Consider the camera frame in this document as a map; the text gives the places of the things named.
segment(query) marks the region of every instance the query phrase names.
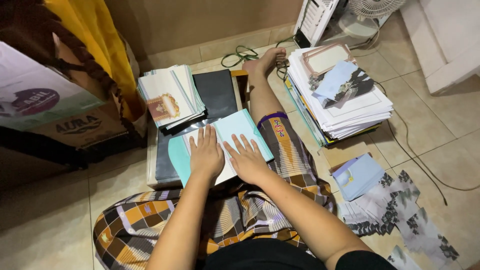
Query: black shirt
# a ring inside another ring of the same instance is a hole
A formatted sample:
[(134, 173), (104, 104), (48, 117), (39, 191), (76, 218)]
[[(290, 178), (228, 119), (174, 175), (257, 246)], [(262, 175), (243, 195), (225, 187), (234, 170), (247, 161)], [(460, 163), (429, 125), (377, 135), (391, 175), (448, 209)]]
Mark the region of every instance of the black shirt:
[[(396, 270), (380, 255), (364, 250), (344, 254), (336, 270)], [(319, 259), (271, 238), (241, 241), (208, 256), (203, 270), (326, 270)]]

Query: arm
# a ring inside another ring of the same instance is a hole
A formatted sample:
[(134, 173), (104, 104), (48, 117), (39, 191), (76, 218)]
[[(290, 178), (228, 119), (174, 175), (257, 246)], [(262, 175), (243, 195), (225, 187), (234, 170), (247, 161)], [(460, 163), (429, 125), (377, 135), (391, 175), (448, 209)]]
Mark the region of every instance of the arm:
[(266, 165), (260, 150), (251, 140), (241, 135), (246, 148), (232, 136), (236, 152), (228, 143), (225, 148), (232, 158), (232, 166), (239, 177), (259, 186), (273, 200), (288, 221), (293, 225), (312, 253), (321, 259), (329, 270), (334, 270), (338, 259), (354, 250), (371, 251), (345, 224), (325, 208), (296, 191), (283, 178)]
[(197, 144), (190, 137), (192, 172), (177, 207), (158, 238), (146, 270), (190, 270), (195, 266), (208, 190), (225, 161), (212, 126), (205, 127), (205, 135), (203, 128), (199, 129)]

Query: forearm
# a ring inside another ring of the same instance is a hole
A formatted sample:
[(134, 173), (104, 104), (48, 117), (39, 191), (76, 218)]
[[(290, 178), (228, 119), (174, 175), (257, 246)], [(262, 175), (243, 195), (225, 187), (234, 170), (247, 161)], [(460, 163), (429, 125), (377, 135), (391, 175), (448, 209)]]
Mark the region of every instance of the forearm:
[(370, 250), (327, 209), (295, 190), (272, 172), (259, 187), (273, 200), (315, 256), (334, 269), (343, 251)]
[(210, 181), (208, 175), (192, 173), (158, 238), (146, 270), (193, 269)]

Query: electric fan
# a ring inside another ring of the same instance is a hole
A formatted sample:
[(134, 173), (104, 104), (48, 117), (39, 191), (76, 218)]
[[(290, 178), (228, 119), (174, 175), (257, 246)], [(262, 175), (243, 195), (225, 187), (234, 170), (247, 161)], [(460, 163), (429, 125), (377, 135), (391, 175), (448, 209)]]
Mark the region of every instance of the electric fan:
[(371, 38), (378, 32), (378, 24), (373, 19), (390, 15), (406, 1), (350, 0), (350, 9), (338, 20), (338, 26), (351, 37)]

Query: person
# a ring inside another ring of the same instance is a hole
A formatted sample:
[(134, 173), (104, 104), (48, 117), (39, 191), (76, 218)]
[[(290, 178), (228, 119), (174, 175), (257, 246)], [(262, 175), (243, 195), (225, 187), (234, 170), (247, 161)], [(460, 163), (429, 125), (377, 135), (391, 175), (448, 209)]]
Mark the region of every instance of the person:
[[(267, 164), (243, 135), (232, 135), (234, 148), (217, 142), (213, 126), (200, 128), (197, 144), (190, 138), (191, 175), (183, 190), (132, 196), (97, 219), (94, 242), (106, 269), (395, 269), (330, 212), (329, 185), (316, 176), (267, 81), (285, 57), (284, 48), (272, 48), (242, 67), (249, 73), (251, 117), (274, 160)], [(225, 165), (221, 144), (245, 185), (211, 198), (211, 183)]]

